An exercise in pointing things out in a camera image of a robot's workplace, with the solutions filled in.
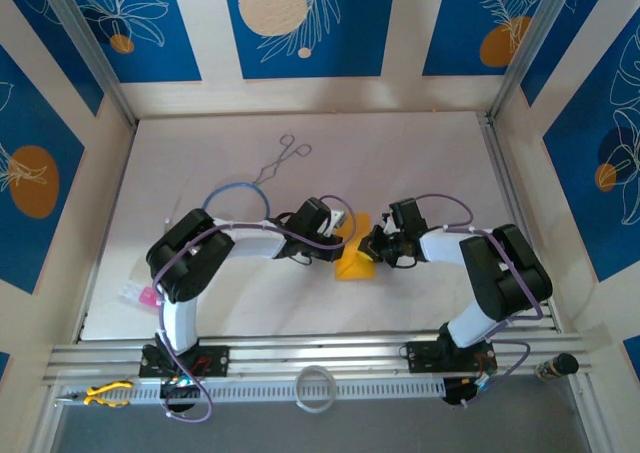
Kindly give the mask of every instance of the black mounting bracket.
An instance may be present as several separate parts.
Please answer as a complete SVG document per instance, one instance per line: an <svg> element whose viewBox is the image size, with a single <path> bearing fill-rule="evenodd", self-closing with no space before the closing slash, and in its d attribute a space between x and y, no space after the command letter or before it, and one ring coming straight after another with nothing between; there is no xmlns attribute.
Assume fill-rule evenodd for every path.
<svg viewBox="0 0 640 453"><path fill-rule="evenodd" d="M493 346L485 341L443 355L438 341L410 341L405 345L410 373L461 373L461 376L492 375L497 370Z"/></svg>
<svg viewBox="0 0 640 453"><path fill-rule="evenodd" d="M194 345L179 358L197 377L224 378L229 368L228 346ZM169 356L164 344L156 334L155 345L142 348L140 378L173 378L183 373Z"/></svg>

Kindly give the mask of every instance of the black cylinder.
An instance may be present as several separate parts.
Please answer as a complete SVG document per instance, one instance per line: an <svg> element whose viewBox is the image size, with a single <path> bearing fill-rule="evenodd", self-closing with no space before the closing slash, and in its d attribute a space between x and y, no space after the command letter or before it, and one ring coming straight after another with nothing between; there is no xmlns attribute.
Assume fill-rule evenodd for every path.
<svg viewBox="0 0 640 453"><path fill-rule="evenodd" d="M544 381L555 380L566 375L572 375L578 371L580 365L575 356L570 353L560 353L549 361L536 366L535 374Z"/></svg>

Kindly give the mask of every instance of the yellow pliers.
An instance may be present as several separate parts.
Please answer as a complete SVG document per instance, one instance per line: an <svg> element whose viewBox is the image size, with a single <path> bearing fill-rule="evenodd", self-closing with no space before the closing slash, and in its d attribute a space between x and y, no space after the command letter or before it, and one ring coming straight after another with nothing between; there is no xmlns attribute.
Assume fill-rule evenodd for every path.
<svg viewBox="0 0 640 453"><path fill-rule="evenodd" d="M112 383L107 383L106 385L100 387L91 387L87 388L85 392L79 393L68 393L64 396L59 396L56 398L58 401L69 401L69 402L79 402L82 401L85 405L90 405L92 402L96 402L99 405L109 406L111 408L118 408L121 406L127 406L129 404L129 400L124 401L109 401L104 398L100 398L97 395L102 393L106 393L107 391L115 390L116 388L131 388L133 383L130 381L114 381Z"/></svg>

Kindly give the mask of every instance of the wire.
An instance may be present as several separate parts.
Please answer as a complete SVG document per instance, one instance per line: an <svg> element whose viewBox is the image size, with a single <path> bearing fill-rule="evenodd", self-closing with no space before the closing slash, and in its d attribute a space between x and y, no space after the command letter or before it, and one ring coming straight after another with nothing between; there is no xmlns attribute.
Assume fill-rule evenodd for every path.
<svg viewBox="0 0 640 453"><path fill-rule="evenodd" d="M276 220L282 222L282 220L284 220L285 218L289 218L291 215L293 215L293 211L285 211L284 213L280 213L278 216L276 216Z"/></svg>
<svg viewBox="0 0 640 453"><path fill-rule="evenodd" d="M311 264L313 263L313 260L311 259L310 256L307 258L309 260L307 263L304 263L303 261L300 261L300 260L296 259L293 256L288 256L287 258L289 258L290 260L295 261L296 263L298 263L299 265L302 265L302 266L311 266Z"/></svg>
<svg viewBox="0 0 640 453"><path fill-rule="evenodd" d="M414 258L413 265L396 265L394 268L397 268L398 270L410 270L411 268L415 268L417 264L418 264L418 260Z"/></svg>
<svg viewBox="0 0 640 453"><path fill-rule="evenodd" d="M202 422L208 420L211 417L211 414L213 413L213 400L211 399L211 395L209 395L209 392L207 391L207 389L195 377L195 375L192 374L191 371L189 371L189 369L185 366L185 364L182 363L180 358L178 358L178 354L173 349L173 346L171 345L171 341L169 340L169 337L167 336L167 328L166 328L166 325L165 325L165 322L164 322L164 307L165 307L166 300L165 300L162 288L160 287L160 281L162 280L162 277L167 273L167 271L169 271L173 267L173 265L175 265L178 262L178 260L180 260L191 248L193 248L195 245L200 243L202 240L204 240L205 238L207 238L207 237L209 237L209 236L211 236L211 235L213 235L213 234L215 234L215 233L217 233L219 231L228 230L228 229L231 229L231 228L272 231L272 232L275 232L275 233L280 233L281 235L290 236L292 238L295 238L298 241L302 241L303 243L306 243L307 245L313 246L315 248L319 248L321 250L337 250L337 249L343 248L347 243L349 243L349 241L351 241L351 239L353 238L353 236L356 233L356 222L355 222L356 215L355 215L355 213L353 211L353 208L351 208L351 206L346 201L344 201L342 198L340 198L338 196L335 196L335 195L325 195L325 196L322 196L320 198L320 201L322 201L325 198L335 199L335 200L339 201L340 203L342 203L347 208L347 210L349 211L349 214L353 218L353 229L351 231L351 234L342 243L339 243L337 245L323 245L321 243L316 243L315 241L308 240L307 238L305 238L303 236L300 236L300 235L298 235L296 233L292 233L290 231L287 231L285 229L279 228L277 226L269 226L269 225L256 224L256 223L226 223L226 224L217 225L217 226L214 226L212 228L209 228L208 230L203 231L202 233L200 233L193 240L188 241L184 245L184 247L180 251L178 251L178 253L176 253L175 256L173 256L173 258L171 258L162 268L160 268L160 270L158 271L158 273L154 277L153 283L152 283L153 290L156 291L158 293L159 297L160 297L160 299L159 299L160 305L159 305L159 309L158 309L160 328L159 328L158 334L160 336L160 339L162 340L162 343L166 347L167 352L169 353L169 356L171 357L171 359L175 362L176 365L178 365L178 368L180 368L182 370L182 372L193 382L193 384L198 388L198 390L200 390L200 392L207 399L207 412L203 416L201 416L199 418L187 418L187 417L178 416L178 415L174 414L169 409L169 402L168 402L168 398L167 398L167 399L165 399L164 403L162 404L162 407L164 408L167 417L173 418L173 419L178 420L178 421L182 421L184 423L202 423Z"/></svg>
<svg viewBox="0 0 640 453"><path fill-rule="evenodd" d="M487 388L485 388L483 390L483 393L478 393L476 394L475 397L471 398L469 401L463 403L463 405L465 406L465 408L467 407L467 405L478 401L478 399L480 399L482 397L482 395L484 395L485 392L489 391L491 388L495 388L496 385L498 385L500 382L504 381L505 378L507 378L511 373L513 373L515 370L517 370L520 365L522 365L522 363L524 363L524 361L529 358L529 354L531 353L531 345L529 345L529 343L525 342L525 341L517 341L517 340L493 340L494 343L503 343L506 345L520 345L520 346L524 346L525 350L524 350L524 354L522 355L522 357L516 361L513 366L511 366L511 368L509 368L507 371L504 372L504 375L502 375L500 377L500 379L494 381L493 383L489 384L487 386Z"/></svg>
<svg viewBox="0 0 640 453"><path fill-rule="evenodd" d="M494 246L496 251L498 252L498 255L500 255L500 258L502 259L504 264L507 265L507 267L509 268L509 271L513 275L513 278L516 280L516 283L518 283L518 286L520 286L520 288L522 289L522 292L527 297L527 300L529 300L529 303L531 303L531 306L533 306L533 308L536 310L536 314L533 315L533 316L531 316L531 315L515 315L515 316L511 316L511 317L507 318L507 320L499 323L493 330L491 330L487 334L487 336L486 336L487 338L489 338L489 337L495 335L496 333L498 333L499 331L501 331L504 327L507 326L509 321L512 321L512 320L537 321L537 320L541 320L544 317L544 314L542 313L542 308L540 308L540 303L538 303L538 300L536 300L536 297L533 296L533 293L531 292L531 290L529 289L529 287L525 283L524 279L522 278L522 275L520 275L520 272L516 268L516 265L513 264L513 261L511 261L511 259L509 258L509 255L507 255L507 252L504 251L504 248L502 247L500 242L498 240L496 240L495 236L493 236L488 231L477 230L477 229L475 229L473 227L471 227L471 228L452 228L452 227L448 227L448 228L445 229L445 231L448 231L450 233L462 233L462 234L471 233L471 234L475 234L475 235L482 235L485 238L487 238L491 242L491 244Z"/></svg>
<svg viewBox="0 0 640 453"><path fill-rule="evenodd" d="M461 223L450 223L449 226L451 228L456 228L456 227L460 227L460 226L467 226L467 225L470 225L473 222L473 211L471 211L471 208L469 208L464 201L459 200L458 198L456 198L454 196L445 195L444 193L425 193L424 195L416 196L415 200L418 201L418 200L422 200L424 198L445 198L447 200L451 200L454 203L459 204L461 207L463 207L467 211L467 214L469 215L467 220L464 221L464 222L461 222Z"/></svg>
<svg viewBox="0 0 640 453"><path fill-rule="evenodd" d="M228 185L224 185L224 186L221 186L220 188L213 190L211 193L209 193L209 196L207 196L207 198L204 200L204 203L202 203L202 209L206 210L211 200L213 200L213 198L218 196L220 193L227 190L231 190L233 188L250 188L256 193L258 193L260 195L260 198L262 198L262 201L264 202L264 209L265 209L264 219L265 220L269 219L269 217L271 216L271 206L269 205L269 199L267 198L267 195L264 194L264 191L262 191L260 187L254 185L253 183L248 183L246 181L237 181L235 183L229 183Z"/></svg>

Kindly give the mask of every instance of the gray floor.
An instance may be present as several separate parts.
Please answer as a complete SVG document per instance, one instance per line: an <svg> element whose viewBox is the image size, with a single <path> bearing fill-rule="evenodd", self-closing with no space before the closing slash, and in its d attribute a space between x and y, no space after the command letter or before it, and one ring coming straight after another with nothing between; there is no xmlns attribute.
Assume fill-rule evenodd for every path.
<svg viewBox="0 0 640 453"><path fill-rule="evenodd" d="M160 406L66 407L54 452L589 451L568 382L514 377L468 410L442 400L343 401L325 414L295 404L219 404L201 425Z"/></svg>

